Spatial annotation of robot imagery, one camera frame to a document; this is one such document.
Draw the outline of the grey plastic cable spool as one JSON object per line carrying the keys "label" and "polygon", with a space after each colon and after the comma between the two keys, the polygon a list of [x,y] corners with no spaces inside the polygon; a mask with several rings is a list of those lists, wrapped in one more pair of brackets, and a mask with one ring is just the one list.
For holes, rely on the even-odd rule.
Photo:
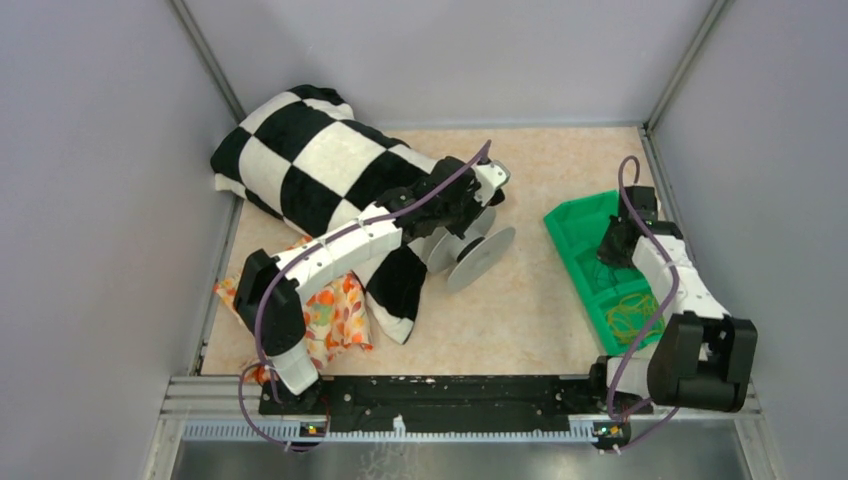
{"label": "grey plastic cable spool", "polygon": [[414,240],[409,247],[429,273],[446,272],[447,291],[457,293],[488,272],[513,244],[514,227],[492,231],[496,215],[494,207],[487,207],[462,238],[438,228],[430,236]]}

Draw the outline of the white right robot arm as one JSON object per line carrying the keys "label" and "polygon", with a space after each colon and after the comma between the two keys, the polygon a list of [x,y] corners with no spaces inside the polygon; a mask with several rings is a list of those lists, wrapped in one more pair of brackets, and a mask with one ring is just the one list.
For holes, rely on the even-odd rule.
{"label": "white right robot arm", "polygon": [[607,373],[586,385],[589,404],[612,412],[632,392],[656,405],[737,412],[747,398],[758,331],[711,294],[688,256],[678,226],[658,217],[655,191],[627,186],[598,259],[635,269],[659,305]]}

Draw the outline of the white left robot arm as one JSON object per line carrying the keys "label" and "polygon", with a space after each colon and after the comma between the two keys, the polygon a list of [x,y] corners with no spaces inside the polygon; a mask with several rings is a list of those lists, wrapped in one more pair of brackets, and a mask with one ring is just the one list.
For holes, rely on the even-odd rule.
{"label": "white left robot arm", "polygon": [[442,228],[465,233],[509,181],[479,151],[468,162],[444,158],[429,176],[383,193],[353,220],[276,256],[257,250],[244,265],[233,307],[253,335],[271,385],[297,413],[319,404],[319,372],[308,352],[303,306],[325,285],[374,258]]}

